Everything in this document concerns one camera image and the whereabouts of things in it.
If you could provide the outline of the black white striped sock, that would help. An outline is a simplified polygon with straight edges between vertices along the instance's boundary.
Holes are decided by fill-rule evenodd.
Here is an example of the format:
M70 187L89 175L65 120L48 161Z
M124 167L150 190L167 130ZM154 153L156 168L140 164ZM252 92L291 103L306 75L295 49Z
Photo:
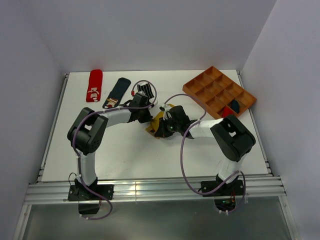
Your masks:
M143 92L149 100L148 104L151 104L151 108L155 107L158 103L156 99L156 94L153 92L153 88L148 82L140 82L137 84L137 90Z

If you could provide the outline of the yellow sock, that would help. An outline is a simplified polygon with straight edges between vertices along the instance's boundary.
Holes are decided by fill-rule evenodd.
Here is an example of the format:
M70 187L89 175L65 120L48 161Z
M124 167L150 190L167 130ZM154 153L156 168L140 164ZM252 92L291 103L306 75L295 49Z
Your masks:
M163 117L164 109L160 107L160 112L152 119L150 125L145 129L149 134L157 139L169 138L174 134L167 129Z

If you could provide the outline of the red sock with santa pattern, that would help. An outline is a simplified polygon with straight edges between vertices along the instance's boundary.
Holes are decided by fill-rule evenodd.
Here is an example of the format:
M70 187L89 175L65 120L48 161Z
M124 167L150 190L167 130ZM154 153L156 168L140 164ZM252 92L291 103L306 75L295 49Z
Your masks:
M223 108L221 116L223 118L226 118L227 116L230 116L230 115L233 115L233 114L234 114L234 112L228 106L225 106Z

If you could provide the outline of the plain navy ankle sock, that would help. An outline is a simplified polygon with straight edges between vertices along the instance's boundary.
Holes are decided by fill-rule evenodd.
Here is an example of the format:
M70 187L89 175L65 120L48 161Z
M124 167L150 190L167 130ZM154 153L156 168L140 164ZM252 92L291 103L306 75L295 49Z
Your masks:
M240 105L239 103L234 99L230 103L230 108L237 114L240 113Z

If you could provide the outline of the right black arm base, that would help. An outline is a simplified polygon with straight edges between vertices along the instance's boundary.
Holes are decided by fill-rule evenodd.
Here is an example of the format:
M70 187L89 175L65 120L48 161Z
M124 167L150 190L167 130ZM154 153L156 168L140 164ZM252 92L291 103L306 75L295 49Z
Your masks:
M201 181L198 193L208 193L222 183L221 180ZM238 177L231 183L224 183L219 189L211 194L203 195L203 197L221 197L214 199L215 207L224 213L234 211L238 204L242 203L246 194L246 182L238 179Z

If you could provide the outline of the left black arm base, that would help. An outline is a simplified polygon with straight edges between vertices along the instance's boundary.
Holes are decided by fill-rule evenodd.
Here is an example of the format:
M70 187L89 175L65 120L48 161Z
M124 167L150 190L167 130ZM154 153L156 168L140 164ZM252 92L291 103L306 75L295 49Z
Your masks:
M113 184L97 185L97 189L94 190L101 196L108 200L112 200L114 193ZM69 193L67 200L69 202L78 202L78 212L81 215L95 215L100 210L102 198L88 192L83 186L71 185L69 187Z

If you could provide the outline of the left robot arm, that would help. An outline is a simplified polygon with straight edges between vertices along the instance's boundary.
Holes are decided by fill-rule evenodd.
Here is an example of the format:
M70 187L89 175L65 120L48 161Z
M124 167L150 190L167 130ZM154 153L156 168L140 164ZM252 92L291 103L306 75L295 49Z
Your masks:
M85 107L80 111L67 133L67 139L76 154L75 185L80 187L79 194L86 200L95 198L98 193L95 154L102 143L105 130L118 124L150 122L150 106L149 98L140 91L118 107L101 111Z

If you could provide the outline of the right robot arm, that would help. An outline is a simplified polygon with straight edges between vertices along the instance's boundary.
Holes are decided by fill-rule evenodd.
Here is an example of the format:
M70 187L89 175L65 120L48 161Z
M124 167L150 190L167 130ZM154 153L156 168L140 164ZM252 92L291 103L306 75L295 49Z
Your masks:
M224 155L216 180L216 189L222 195L234 188L242 162L256 144L253 134L234 115L215 120L191 120L181 105L166 104L150 124L155 138L169 138L175 133L182 140L213 138Z

